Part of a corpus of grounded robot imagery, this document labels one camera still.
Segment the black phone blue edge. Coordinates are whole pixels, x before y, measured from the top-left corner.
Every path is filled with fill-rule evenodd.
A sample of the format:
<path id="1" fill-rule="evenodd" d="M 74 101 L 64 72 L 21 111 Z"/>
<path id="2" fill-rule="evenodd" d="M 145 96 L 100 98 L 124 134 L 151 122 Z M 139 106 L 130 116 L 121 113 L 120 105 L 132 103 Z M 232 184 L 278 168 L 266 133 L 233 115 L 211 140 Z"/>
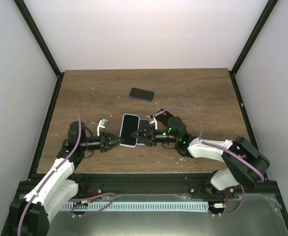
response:
<path id="1" fill-rule="evenodd" d="M 129 97 L 152 102 L 154 99 L 155 93 L 152 91 L 140 89 L 140 88 L 131 88 Z"/>

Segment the black phone case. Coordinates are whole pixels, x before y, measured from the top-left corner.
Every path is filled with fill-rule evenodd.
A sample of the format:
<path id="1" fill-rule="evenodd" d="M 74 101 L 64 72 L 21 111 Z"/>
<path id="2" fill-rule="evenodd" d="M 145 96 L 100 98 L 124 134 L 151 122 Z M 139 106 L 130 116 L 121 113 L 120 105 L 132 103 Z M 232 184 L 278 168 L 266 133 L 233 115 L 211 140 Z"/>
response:
<path id="1" fill-rule="evenodd" d="M 161 114 L 157 115 L 155 118 L 161 122 L 166 127 L 174 128 L 176 123 L 176 118 L 168 111 L 160 109 Z"/>

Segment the black aluminium front rail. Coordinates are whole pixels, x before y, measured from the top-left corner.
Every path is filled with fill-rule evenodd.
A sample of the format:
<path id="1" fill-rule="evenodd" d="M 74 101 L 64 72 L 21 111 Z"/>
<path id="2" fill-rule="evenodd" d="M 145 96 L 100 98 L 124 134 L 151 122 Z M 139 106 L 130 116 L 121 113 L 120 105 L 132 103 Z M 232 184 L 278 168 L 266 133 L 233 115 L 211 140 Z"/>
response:
<path id="1" fill-rule="evenodd" d="M 192 194 L 193 198 L 218 199 L 223 193 L 212 196 L 205 189 L 209 186 L 212 173 L 163 173 L 163 174 L 79 174 L 86 190 L 101 193 L 122 194 Z M 44 174 L 33 174 L 31 179 L 19 183 L 15 197 L 27 194 L 33 189 Z M 245 187 L 245 193 L 280 195 L 277 182 L 267 180 L 254 189 Z"/>

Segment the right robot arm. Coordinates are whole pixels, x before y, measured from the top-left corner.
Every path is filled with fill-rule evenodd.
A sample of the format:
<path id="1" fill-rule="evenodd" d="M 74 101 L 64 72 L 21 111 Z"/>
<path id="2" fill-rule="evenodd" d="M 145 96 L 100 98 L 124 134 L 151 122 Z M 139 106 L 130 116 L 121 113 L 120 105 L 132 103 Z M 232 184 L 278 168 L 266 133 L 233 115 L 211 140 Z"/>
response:
<path id="1" fill-rule="evenodd" d="M 270 162 L 244 137 L 238 136 L 232 141 L 211 141 L 195 137 L 187 132 L 180 117 L 169 118 L 166 130 L 157 128 L 153 116 L 149 116 L 148 122 L 146 127 L 132 132 L 132 137 L 146 146 L 173 143 L 175 150 L 183 157 L 207 158 L 226 165 L 226 169 L 216 171 L 205 185 L 205 192 L 211 198 L 217 198 L 229 187 L 242 185 L 253 189 L 265 180 L 264 174 Z"/>

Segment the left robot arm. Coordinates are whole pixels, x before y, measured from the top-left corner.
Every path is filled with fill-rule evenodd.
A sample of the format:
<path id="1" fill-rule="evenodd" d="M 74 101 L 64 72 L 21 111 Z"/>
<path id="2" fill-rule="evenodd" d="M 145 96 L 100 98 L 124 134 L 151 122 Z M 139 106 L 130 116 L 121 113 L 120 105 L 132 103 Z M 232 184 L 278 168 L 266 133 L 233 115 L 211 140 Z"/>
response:
<path id="1" fill-rule="evenodd" d="M 86 136 L 88 128 L 80 120 L 70 124 L 68 137 L 63 142 L 52 167 L 39 183 L 24 197 L 15 198 L 9 207 L 9 236 L 45 236 L 50 224 L 63 206 L 75 202 L 86 206 L 102 195 L 86 198 L 87 184 L 75 170 L 85 152 L 107 152 L 123 142 L 121 137 L 98 131 Z"/>

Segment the left black frame post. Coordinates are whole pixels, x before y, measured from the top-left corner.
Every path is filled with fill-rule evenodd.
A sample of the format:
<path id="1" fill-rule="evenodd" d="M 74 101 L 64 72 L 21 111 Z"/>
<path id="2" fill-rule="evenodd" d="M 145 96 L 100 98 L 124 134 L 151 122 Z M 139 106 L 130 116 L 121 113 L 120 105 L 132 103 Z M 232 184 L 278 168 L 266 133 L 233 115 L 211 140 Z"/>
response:
<path id="1" fill-rule="evenodd" d="M 48 64 L 52 68 L 54 74 L 59 77 L 61 75 L 61 71 L 57 66 L 56 61 L 53 58 L 52 53 L 50 52 L 35 20 L 33 19 L 26 3 L 24 0 L 14 0 L 18 10 L 20 11 L 25 23 L 27 24 L 28 28 L 30 29 L 34 39 L 36 40 L 38 46 L 40 47 L 42 53 L 44 54 Z"/>

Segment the black frame post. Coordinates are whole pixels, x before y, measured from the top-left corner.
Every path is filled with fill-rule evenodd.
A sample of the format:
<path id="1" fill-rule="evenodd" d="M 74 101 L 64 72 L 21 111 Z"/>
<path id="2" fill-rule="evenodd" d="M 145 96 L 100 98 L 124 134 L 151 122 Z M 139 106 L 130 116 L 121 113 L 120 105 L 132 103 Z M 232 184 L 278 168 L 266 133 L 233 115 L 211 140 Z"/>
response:
<path id="1" fill-rule="evenodd" d="M 247 57 L 249 51 L 251 50 L 252 46 L 254 45 L 256 39 L 258 38 L 261 30 L 263 29 L 265 23 L 267 22 L 268 18 L 270 17 L 273 9 L 275 8 L 278 0 L 268 0 L 263 11 L 261 12 L 257 22 L 255 23 L 244 47 L 242 48 L 234 66 L 232 67 L 231 73 L 237 74 L 240 67 L 242 66 L 245 58 Z"/>
<path id="2" fill-rule="evenodd" d="M 61 75 L 61 71 L 57 66 L 56 61 L 53 58 L 52 53 L 50 52 L 35 20 L 33 19 L 26 3 L 24 0 L 14 0 L 18 10 L 20 11 L 25 23 L 27 24 L 28 28 L 30 29 L 34 39 L 36 40 L 38 46 L 40 47 L 42 53 L 44 54 L 48 64 L 52 68 L 54 74 L 59 77 Z"/>

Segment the right black frame post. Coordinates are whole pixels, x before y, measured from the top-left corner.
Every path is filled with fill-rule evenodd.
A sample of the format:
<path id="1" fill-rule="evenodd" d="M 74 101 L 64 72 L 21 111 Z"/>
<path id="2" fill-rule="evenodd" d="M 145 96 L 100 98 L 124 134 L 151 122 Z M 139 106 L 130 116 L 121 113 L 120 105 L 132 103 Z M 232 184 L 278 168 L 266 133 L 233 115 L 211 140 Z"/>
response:
<path id="1" fill-rule="evenodd" d="M 249 51 L 251 50 L 252 46 L 254 45 L 256 39 L 258 38 L 261 30 L 263 29 L 265 23 L 267 22 L 268 18 L 270 17 L 273 9 L 275 8 L 278 0 L 268 0 L 263 11 L 261 12 L 257 22 L 255 23 L 244 47 L 242 48 L 234 66 L 232 67 L 231 73 L 237 74 L 240 67 L 242 66 L 245 58 L 247 57 Z"/>

